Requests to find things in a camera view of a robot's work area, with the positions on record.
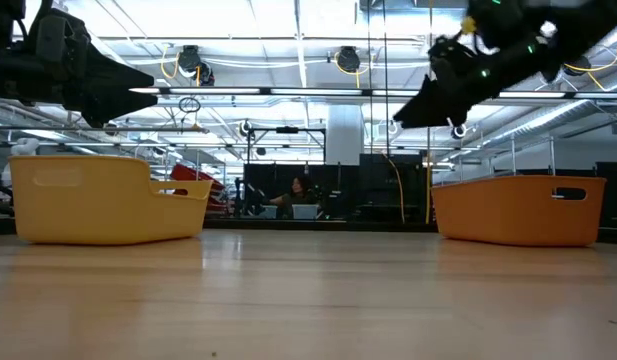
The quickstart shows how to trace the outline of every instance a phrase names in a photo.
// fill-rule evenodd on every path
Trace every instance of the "person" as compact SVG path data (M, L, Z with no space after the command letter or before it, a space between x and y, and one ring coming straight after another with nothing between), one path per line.
M271 199L270 204L292 212L292 206L297 204L316 204L317 199L312 191L312 182L307 176L298 176L292 182L292 191Z

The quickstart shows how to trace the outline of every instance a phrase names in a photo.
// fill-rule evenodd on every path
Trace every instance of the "black robotic arm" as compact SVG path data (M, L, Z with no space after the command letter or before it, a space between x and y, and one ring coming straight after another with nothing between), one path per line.
M83 21L43 0L26 34L25 0L0 0L0 98L61 104L80 111L92 127L155 105L157 98L130 91L154 78L102 55ZM24 33L12 41L13 22Z
M564 63L581 57L617 27L617 0L550 6L546 0L469 0L462 31L440 37L428 52L437 79L426 76L419 94L395 116L404 128L461 126L475 104L541 72L553 81ZM545 22L557 32L541 33ZM459 43L481 37L487 55Z

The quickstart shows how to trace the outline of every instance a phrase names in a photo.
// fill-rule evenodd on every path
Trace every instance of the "ceiling light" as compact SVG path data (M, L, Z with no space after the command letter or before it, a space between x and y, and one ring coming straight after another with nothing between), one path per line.
M67 143L66 146L95 146L95 147L113 147L113 143Z
M159 94L159 88L134 88L130 89L130 91L140 94Z
M580 92L575 94L575 99L614 99L617 100L617 93L613 92Z
M169 89L171 94L181 94L181 95L196 95L196 94L207 94L207 95L240 95L240 94L248 94L248 95L258 95L260 90L258 88L215 88L215 87L206 87L206 88L198 88L198 87L190 87L190 88L172 88Z
M445 167L453 167L455 166L455 164L451 163L451 162L438 162L438 163L431 163L432 166L445 166ZM428 167L428 163L424 162L424 167Z
M499 94L500 98L532 98L532 99L561 99L564 92L553 91L505 91Z
M42 137L45 139L50 139L50 140L64 139L63 135L60 135L60 134L57 134L56 132L48 131L48 130L24 130L23 132L25 132L26 134L30 134L30 135Z
M361 90L353 90L353 89L271 89L270 93L273 95L359 96L361 95Z
M75 148L75 150L77 150L77 151L79 151L79 152L82 152L82 153L84 153L84 154L88 154L88 155L99 155L99 153L98 153L98 152L96 152L96 151L92 151L92 150L90 150L90 149L86 149L86 148L81 147L81 146L75 146L74 148Z
M413 97L417 96L419 91L417 90L373 90L373 96L403 96L403 97Z

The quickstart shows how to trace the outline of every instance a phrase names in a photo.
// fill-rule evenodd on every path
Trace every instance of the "plastic basket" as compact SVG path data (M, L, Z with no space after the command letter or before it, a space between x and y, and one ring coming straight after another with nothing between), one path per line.
M277 206L275 205L265 205L263 206L264 211L259 214L262 219L276 219L277 218Z
M106 156L10 158L15 221L34 243L122 245L196 236L211 181L151 182L147 163ZM186 196L160 190L184 189Z
M447 238L497 244L587 246L597 240L605 182L512 176L435 187L439 232ZM568 190L583 196L560 195Z
M293 218L295 220L315 220L318 208L318 205L293 205Z

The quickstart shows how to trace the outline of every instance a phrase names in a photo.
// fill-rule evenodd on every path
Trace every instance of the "wooden table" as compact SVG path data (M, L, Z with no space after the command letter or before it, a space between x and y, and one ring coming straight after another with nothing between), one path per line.
M617 359L617 245L206 231L0 237L0 359Z

